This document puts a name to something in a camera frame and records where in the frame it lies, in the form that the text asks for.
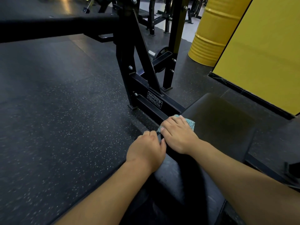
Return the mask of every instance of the bolt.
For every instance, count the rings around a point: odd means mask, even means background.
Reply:
[[[131,2],[135,5],[137,4],[137,0],[131,0]]]

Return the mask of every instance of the gray floor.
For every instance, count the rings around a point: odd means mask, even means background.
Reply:
[[[85,5],[1,2],[0,17],[7,18],[80,14]],[[141,30],[149,49],[168,44],[163,30],[156,28],[154,37]],[[288,121],[209,78],[212,68],[187,56],[190,45],[182,39],[169,96],[187,107],[211,92],[254,117],[250,153],[284,176],[284,161],[300,161],[298,118]],[[49,223],[98,185],[141,131],[156,128],[127,103],[112,42],[74,35],[0,44],[0,223]]]

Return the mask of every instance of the yellow wall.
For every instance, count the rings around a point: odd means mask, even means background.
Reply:
[[[300,112],[300,0],[253,0],[213,73]]]

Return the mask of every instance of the weight bench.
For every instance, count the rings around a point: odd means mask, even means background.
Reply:
[[[205,94],[182,115],[195,121],[194,131],[200,139],[228,156],[244,161],[255,132],[253,118],[213,94]],[[133,200],[122,224],[132,224],[128,221],[137,216],[134,211],[150,199],[164,214],[164,218],[160,218],[162,224],[218,224],[226,202],[212,179],[192,157],[180,155],[169,147],[162,165]]]

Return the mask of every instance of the yellow barrel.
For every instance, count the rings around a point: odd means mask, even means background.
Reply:
[[[188,53],[194,61],[215,66],[251,0],[208,0]]]

